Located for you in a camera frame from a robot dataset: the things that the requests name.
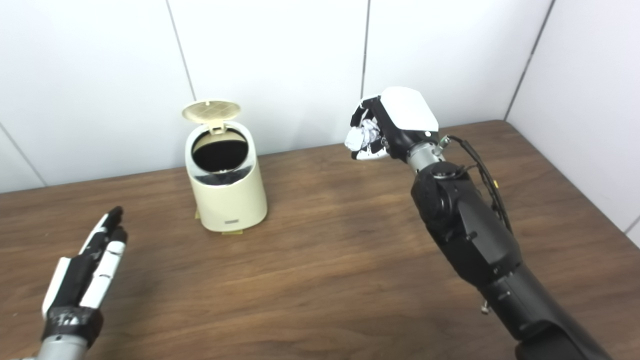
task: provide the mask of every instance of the table surface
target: table surface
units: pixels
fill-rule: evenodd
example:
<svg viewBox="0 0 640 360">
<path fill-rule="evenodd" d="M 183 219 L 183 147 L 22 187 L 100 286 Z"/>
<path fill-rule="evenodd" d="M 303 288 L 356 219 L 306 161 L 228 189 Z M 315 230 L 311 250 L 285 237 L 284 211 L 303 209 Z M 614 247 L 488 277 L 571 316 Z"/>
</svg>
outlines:
<svg viewBox="0 0 640 360">
<path fill-rule="evenodd" d="M 442 133 L 483 157 L 541 282 L 615 359 L 640 358 L 639 250 L 509 124 Z M 58 258 L 114 205 L 129 246 L 90 359 L 515 358 L 425 231 L 406 165 L 332 145 L 260 166 L 269 215 L 242 235 L 194 219 L 183 168 L 0 195 L 0 360 L 37 351 Z"/>
</svg>

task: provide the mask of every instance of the robotic arm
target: robotic arm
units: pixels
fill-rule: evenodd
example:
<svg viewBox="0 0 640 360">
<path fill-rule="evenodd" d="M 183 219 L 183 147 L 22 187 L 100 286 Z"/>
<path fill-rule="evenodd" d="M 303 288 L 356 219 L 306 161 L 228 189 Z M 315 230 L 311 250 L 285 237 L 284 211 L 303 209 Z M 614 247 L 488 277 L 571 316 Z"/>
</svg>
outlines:
<svg viewBox="0 0 640 360">
<path fill-rule="evenodd" d="M 352 158 L 391 156 L 416 173 L 411 189 L 422 221 L 458 275 L 475 286 L 519 341 L 518 360 L 605 360 L 611 357 L 549 295 L 522 260 L 495 182 L 471 145 L 438 137 L 438 123 L 421 94 L 391 87 L 363 99 L 345 144 Z M 489 189 L 489 206 L 468 170 L 442 156 L 458 142 L 475 160 Z"/>
<path fill-rule="evenodd" d="M 60 258 L 42 303 L 45 328 L 35 360 L 82 360 L 102 329 L 100 305 L 127 244 L 122 208 L 106 213 L 77 256 Z"/>
</svg>

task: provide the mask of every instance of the trash can lid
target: trash can lid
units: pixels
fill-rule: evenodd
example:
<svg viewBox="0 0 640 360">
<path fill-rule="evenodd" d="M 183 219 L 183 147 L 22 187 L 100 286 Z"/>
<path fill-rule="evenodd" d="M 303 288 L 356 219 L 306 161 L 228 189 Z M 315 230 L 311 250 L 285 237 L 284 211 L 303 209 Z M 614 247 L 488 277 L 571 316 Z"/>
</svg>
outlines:
<svg viewBox="0 0 640 360">
<path fill-rule="evenodd" d="M 209 99 L 187 105 L 182 116 L 198 124 L 207 124 L 209 132 L 221 134 L 226 131 L 225 121 L 231 120 L 240 113 L 240 105 L 226 100 Z"/>
</svg>

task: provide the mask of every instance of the wall seam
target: wall seam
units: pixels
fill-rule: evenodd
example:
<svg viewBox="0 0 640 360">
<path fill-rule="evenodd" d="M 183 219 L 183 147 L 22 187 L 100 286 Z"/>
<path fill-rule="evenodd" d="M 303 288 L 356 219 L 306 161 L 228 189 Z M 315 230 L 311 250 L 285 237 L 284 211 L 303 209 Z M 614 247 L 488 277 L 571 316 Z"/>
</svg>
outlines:
<svg viewBox="0 0 640 360">
<path fill-rule="evenodd" d="M 42 175 L 40 175 L 40 172 L 36 169 L 35 166 L 33 166 L 33 163 L 29 160 L 29 158 L 27 158 L 27 155 L 18 146 L 18 143 L 15 142 L 15 140 L 13 139 L 9 131 L 7 131 L 7 129 L 4 127 L 4 125 L 2 125 L 1 122 L 0 122 L 0 130 L 4 133 L 7 139 L 9 139 L 9 142 L 11 142 L 11 144 L 16 149 L 16 151 L 20 154 L 20 156 L 22 156 L 22 159 L 27 163 L 27 165 L 29 165 L 29 168 L 31 168 L 31 171 L 33 171 L 33 173 L 36 174 L 36 177 L 40 180 L 40 182 L 42 183 L 42 186 L 48 186 L 47 182 L 44 181 L 44 178 L 42 177 Z"/>
<path fill-rule="evenodd" d="M 625 230 L 624 233 L 626 235 L 629 235 L 629 233 L 631 232 L 631 230 L 634 229 L 634 227 L 636 227 L 636 225 L 640 222 L 640 215 L 638 215 L 638 217 L 631 222 L 631 225 L 629 225 Z"/>
<path fill-rule="evenodd" d="M 522 85 L 522 81 L 524 80 L 525 75 L 527 74 L 527 69 L 529 68 L 529 64 L 531 63 L 531 59 L 533 59 L 533 54 L 536 52 L 536 48 L 538 47 L 538 43 L 540 42 L 540 37 L 542 36 L 542 32 L 545 30 L 545 26 L 547 25 L 547 20 L 549 20 L 549 15 L 551 14 L 551 10 L 554 8 L 554 4 L 556 0 L 552 0 L 551 4 L 549 4 L 549 9 L 547 10 L 547 14 L 545 15 L 545 20 L 542 22 L 542 26 L 540 26 L 540 31 L 538 32 L 538 37 L 536 37 L 535 43 L 533 43 L 533 47 L 531 48 L 531 54 L 529 54 L 529 58 L 527 59 L 527 63 L 524 65 L 524 70 L 522 71 L 522 75 L 520 75 L 520 80 L 518 80 L 518 85 L 516 86 L 516 90 L 511 97 L 511 101 L 509 102 L 509 107 L 507 108 L 507 112 L 504 114 L 504 121 L 507 121 L 509 117 L 509 113 L 511 112 L 511 108 L 513 107 L 513 103 L 516 101 L 516 96 L 518 96 L 518 92 L 520 91 L 520 86 Z"/>
<path fill-rule="evenodd" d="M 369 45 L 369 12 L 371 10 L 371 0 L 367 0 L 367 22 L 364 28 L 364 54 L 362 55 L 362 80 L 360 82 L 360 98 L 364 96 L 364 75 L 367 69 L 367 46 Z"/>
<path fill-rule="evenodd" d="M 173 33 L 175 33 L 175 41 L 178 43 L 178 49 L 180 50 L 180 57 L 182 58 L 182 64 L 184 66 L 184 72 L 187 74 L 187 80 L 189 81 L 189 89 L 191 89 L 191 96 L 196 101 L 196 92 L 193 90 L 193 82 L 191 81 L 191 74 L 189 73 L 189 67 L 187 67 L 187 59 L 184 57 L 184 51 L 182 50 L 182 43 L 180 43 L 180 36 L 178 36 L 178 28 L 175 26 L 175 20 L 173 19 L 173 12 L 171 11 L 171 5 L 169 0 L 164 0 L 166 3 L 166 9 L 169 11 L 169 18 L 171 19 L 171 25 L 173 26 Z"/>
</svg>

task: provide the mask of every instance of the cream trash can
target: cream trash can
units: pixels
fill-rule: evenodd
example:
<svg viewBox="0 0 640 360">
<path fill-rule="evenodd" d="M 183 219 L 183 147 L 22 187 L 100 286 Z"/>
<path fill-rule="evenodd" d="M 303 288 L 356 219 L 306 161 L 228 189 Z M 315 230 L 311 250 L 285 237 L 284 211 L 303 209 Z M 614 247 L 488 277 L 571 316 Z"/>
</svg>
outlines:
<svg viewBox="0 0 640 360">
<path fill-rule="evenodd" d="M 197 101 L 182 111 L 203 124 L 187 138 L 184 155 L 200 221 L 211 231 L 246 229 L 267 215 L 253 138 L 229 121 L 239 112 L 238 104 L 222 100 Z"/>
</svg>

